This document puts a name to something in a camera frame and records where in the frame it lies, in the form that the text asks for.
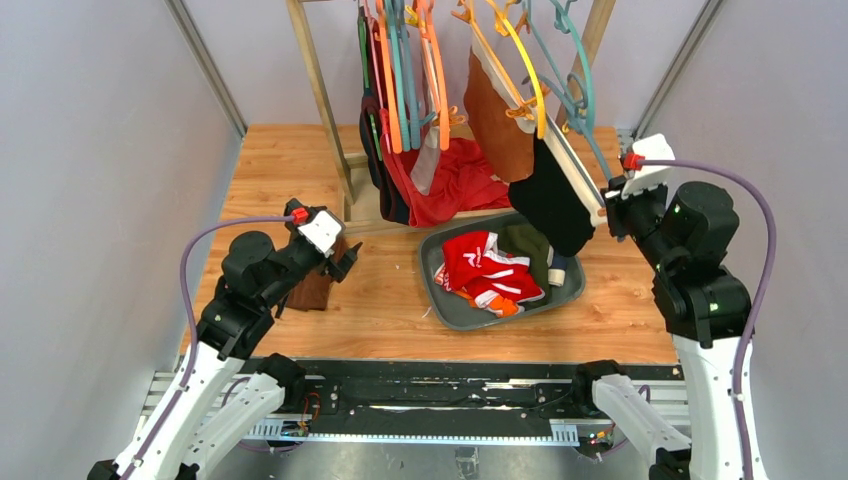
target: wooden table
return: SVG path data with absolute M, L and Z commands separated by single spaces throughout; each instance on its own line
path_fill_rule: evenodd
M 342 127 L 346 149 L 361 148 L 356 127 Z M 613 129 L 596 133 L 608 158 L 618 152 Z M 579 137 L 569 135 L 578 155 L 592 158 Z M 251 126 L 227 194 L 221 219 L 282 214 L 297 197 L 338 213 L 338 178 L 320 126 Z M 586 160 L 596 179 L 594 162 Z M 254 229 L 268 232 L 278 248 L 288 239 L 281 225 L 236 226 L 215 237 L 195 302 L 212 298 L 230 242 Z M 676 356 L 653 304 L 652 272 L 636 247 L 619 244 L 598 229 L 579 257 L 586 272 L 583 295 L 538 315 L 473 332 L 443 326 L 432 312 L 418 271 L 417 248 L 426 232 L 349 236 L 365 244 L 347 280 L 334 285 L 325 312 L 286 310 L 255 355 L 496 362 L 584 362 L 614 358 L 622 363 L 673 363 Z

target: gray wall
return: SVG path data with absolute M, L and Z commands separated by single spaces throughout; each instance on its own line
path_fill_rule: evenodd
M 592 68 L 599 125 L 630 128 L 636 124 L 704 0 L 673 0 L 671 8 L 669 3 L 670 0 L 616 3 Z M 186 0 L 186 4 L 248 123 L 320 123 L 284 0 Z M 374 0 L 369 0 L 369 4 L 376 12 Z M 592 0 L 580 0 L 571 6 L 571 17 L 581 31 L 591 5 Z M 310 2 L 304 7 L 333 113 L 338 123 L 354 124 L 362 98 L 357 2 Z M 494 11 L 484 0 L 476 0 L 474 7 L 480 28 L 519 84 L 527 72 L 515 44 L 495 33 Z M 518 20 L 520 10 L 510 10 L 513 22 Z M 445 66 L 448 101 L 462 109 L 471 30 L 451 16 L 451 11 L 459 11 L 456 0 L 436 2 L 433 23 Z M 554 30 L 553 11 L 549 0 L 534 0 L 534 24 L 543 32 L 559 69 L 567 72 L 576 50 L 570 38 Z M 418 37 L 416 33 L 411 35 L 415 52 Z M 553 78 L 533 36 L 523 33 L 521 39 L 531 58 L 537 59 L 534 67 Z M 548 97 L 549 108 L 557 108 L 554 96 Z
M 164 2 L 0 2 L 0 476 L 129 441 L 239 143 Z
M 848 467 L 846 18 L 846 2 L 726 2 L 653 127 L 678 158 L 754 180 L 775 210 L 778 261 L 752 367 L 772 480 L 845 478 Z M 730 191 L 742 227 L 727 265 L 753 291 L 765 225 Z

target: gray plastic basket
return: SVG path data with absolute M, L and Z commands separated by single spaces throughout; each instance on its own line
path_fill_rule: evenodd
M 586 276 L 577 257 L 568 259 L 568 266 L 565 269 L 565 283 L 561 287 L 554 287 L 551 290 L 551 300 L 547 305 L 510 317 L 497 318 L 491 312 L 472 308 L 468 305 L 467 300 L 454 293 L 444 291 L 441 286 L 436 285 L 433 281 L 436 270 L 445 261 L 445 257 L 442 254 L 442 245 L 447 240 L 468 232 L 478 230 L 492 232 L 506 226 L 522 225 L 525 223 L 527 223 L 527 219 L 520 213 L 506 213 L 435 232 L 428 235 L 421 242 L 421 245 L 418 247 L 421 275 L 424 277 L 424 285 L 427 287 L 427 295 L 430 297 L 430 304 L 433 306 L 433 311 L 436 312 L 436 316 L 439 317 L 442 323 L 454 330 L 474 330 L 488 327 L 489 325 L 518 320 L 535 313 L 565 305 L 583 293 L 583 289 L 586 287 Z

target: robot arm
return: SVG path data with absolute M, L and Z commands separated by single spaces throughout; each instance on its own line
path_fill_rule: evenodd
M 305 371 L 282 355 L 265 358 L 247 385 L 194 435 L 182 458 L 205 480 L 244 437 L 245 432 L 277 410 L 286 399 L 303 397 Z
M 361 244 L 338 263 L 331 260 L 332 247 L 344 230 L 331 213 L 292 200 L 286 214 L 300 221 L 298 226 L 287 225 L 293 231 L 292 241 L 280 250 L 262 232 L 247 232 L 233 240 L 215 296 L 197 326 L 197 355 L 188 384 L 181 387 L 178 375 L 142 432 L 114 461 L 95 464 L 89 480 L 206 478 L 259 419 L 302 397 L 304 372 L 293 361 L 274 355 L 251 378 L 250 390 L 242 391 L 200 428 L 221 389 L 274 324 L 274 307 L 279 317 L 289 292 L 313 270 L 322 269 L 341 282 L 356 261 Z M 180 373 L 190 368 L 188 358 Z M 162 424 L 158 431 L 157 423 Z M 146 453 L 136 458 L 140 450 Z
M 632 155 L 674 159 L 662 135 L 633 144 Z M 637 394 L 615 362 L 581 366 L 575 399 L 586 410 L 606 413 L 636 446 L 651 480 L 743 478 L 739 427 L 731 397 L 733 357 L 751 300 L 745 286 L 721 265 L 739 217 L 723 189 L 704 182 L 683 184 L 666 208 L 668 167 L 645 167 L 610 180 L 604 192 L 610 232 L 630 236 L 655 270 L 652 292 L 686 377 L 691 441 Z M 748 349 L 743 388 L 749 391 Z M 754 479 L 765 480 L 751 413 Z

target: dark green cloth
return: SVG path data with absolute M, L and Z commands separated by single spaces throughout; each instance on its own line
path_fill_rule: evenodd
M 545 291 L 545 298 L 533 302 L 522 303 L 525 308 L 536 308 L 547 305 L 551 296 L 551 285 L 548 283 L 548 253 L 551 245 L 540 231 L 526 223 L 510 225 L 497 232 L 498 249 L 511 253 L 516 257 L 530 258 L 530 275 L 536 285 Z

